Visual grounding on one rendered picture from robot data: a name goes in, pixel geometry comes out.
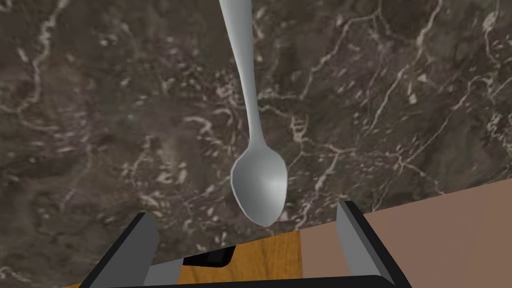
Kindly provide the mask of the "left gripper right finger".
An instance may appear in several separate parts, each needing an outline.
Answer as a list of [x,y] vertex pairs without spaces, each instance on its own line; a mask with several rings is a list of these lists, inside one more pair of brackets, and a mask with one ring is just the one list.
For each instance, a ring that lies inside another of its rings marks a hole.
[[336,233],[351,276],[380,276],[393,288],[412,288],[357,205],[337,203]]

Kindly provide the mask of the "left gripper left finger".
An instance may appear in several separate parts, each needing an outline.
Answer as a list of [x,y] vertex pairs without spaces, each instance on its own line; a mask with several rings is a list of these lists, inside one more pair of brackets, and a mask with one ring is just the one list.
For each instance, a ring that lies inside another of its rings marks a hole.
[[138,213],[79,288],[166,288],[177,285],[183,259],[153,265],[159,241],[153,214]]

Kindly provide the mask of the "wooden cabinet front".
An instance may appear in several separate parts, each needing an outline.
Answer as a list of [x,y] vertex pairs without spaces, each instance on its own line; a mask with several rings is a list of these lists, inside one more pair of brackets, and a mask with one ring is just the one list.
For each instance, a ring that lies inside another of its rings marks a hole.
[[210,268],[183,266],[179,285],[303,277],[300,232],[293,231],[237,245],[230,263]]

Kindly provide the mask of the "grey metal spoon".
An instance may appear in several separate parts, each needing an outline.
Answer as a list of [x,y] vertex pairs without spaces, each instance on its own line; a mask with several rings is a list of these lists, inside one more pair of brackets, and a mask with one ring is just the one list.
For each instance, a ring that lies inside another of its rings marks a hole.
[[269,227],[283,211],[289,176],[283,158],[263,136],[254,73],[252,0],[219,0],[219,4],[238,69],[249,134],[247,149],[232,166],[230,184],[248,219]]

